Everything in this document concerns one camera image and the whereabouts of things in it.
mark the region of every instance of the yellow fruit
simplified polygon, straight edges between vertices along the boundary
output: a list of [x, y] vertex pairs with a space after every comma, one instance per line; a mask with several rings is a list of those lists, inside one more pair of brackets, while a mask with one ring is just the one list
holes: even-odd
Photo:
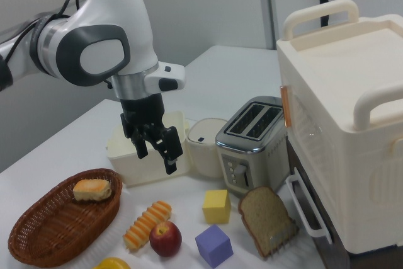
[[105, 258], [93, 269], [130, 269], [129, 265], [120, 258]]

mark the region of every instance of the toaster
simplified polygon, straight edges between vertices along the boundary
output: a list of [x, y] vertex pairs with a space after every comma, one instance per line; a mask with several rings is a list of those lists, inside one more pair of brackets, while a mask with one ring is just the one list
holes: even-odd
[[234, 193], [277, 191], [289, 174], [281, 98], [249, 100], [215, 137], [225, 184]]

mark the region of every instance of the toy food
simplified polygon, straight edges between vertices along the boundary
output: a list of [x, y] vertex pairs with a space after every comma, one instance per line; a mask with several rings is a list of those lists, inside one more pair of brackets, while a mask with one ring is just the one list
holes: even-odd
[[77, 182], [73, 188], [73, 194], [77, 201], [102, 201], [110, 197], [112, 189], [107, 180], [85, 179]]
[[138, 250], [149, 241], [151, 230], [159, 223], [171, 217], [170, 204], [157, 201], [138, 217], [123, 236], [125, 245], [130, 250]]
[[105, 258], [93, 269], [130, 269], [130, 266], [120, 258]]
[[150, 232], [151, 248], [159, 256], [174, 256], [178, 253], [181, 244], [181, 231], [170, 220], [157, 224]]
[[238, 211], [259, 254], [264, 258], [298, 232], [283, 201], [270, 187], [261, 186], [247, 192], [239, 201]]

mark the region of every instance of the white box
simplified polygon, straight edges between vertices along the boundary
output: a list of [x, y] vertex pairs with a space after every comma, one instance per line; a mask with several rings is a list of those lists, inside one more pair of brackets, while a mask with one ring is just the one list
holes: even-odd
[[[293, 36], [342, 11], [348, 22]], [[277, 43], [288, 138], [350, 253], [403, 243], [402, 36], [403, 17], [338, 0], [292, 13]]]
[[187, 173], [190, 170], [188, 153], [186, 151], [186, 132], [189, 129], [188, 122], [184, 119], [183, 112], [168, 112], [162, 116], [162, 122], [166, 127], [175, 126], [178, 131], [183, 155], [176, 161], [176, 171], [167, 175], [164, 160], [150, 143], [145, 142], [149, 154], [139, 159], [135, 146], [130, 139], [125, 137], [122, 125], [113, 129], [106, 149], [108, 159], [113, 168], [122, 178], [122, 182], [128, 186], [160, 181]]

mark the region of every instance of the toaster oven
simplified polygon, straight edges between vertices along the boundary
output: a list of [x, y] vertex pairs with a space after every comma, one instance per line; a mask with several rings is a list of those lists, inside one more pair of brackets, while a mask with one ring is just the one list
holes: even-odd
[[304, 213], [305, 220], [310, 226], [308, 233], [312, 233], [314, 244], [321, 256], [326, 269], [401, 269], [403, 261], [403, 247], [391, 245], [365, 253], [349, 253], [343, 246], [339, 234], [323, 204], [312, 186], [307, 173], [302, 166], [296, 152], [287, 140], [288, 160], [290, 163], [290, 178], [298, 180], [292, 182], [290, 189], [294, 192], [297, 203]]
[[285, 136], [281, 98], [249, 100], [215, 138], [227, 187], [236, 193], [258, 186], [279, 189], [288, 175]]
[[[340, 12], [348, 21], [293, 34]], [[402, 246], [403, 17], [332, 1], [292, 13], [277, 50], [288, 139], [344, 248]]]

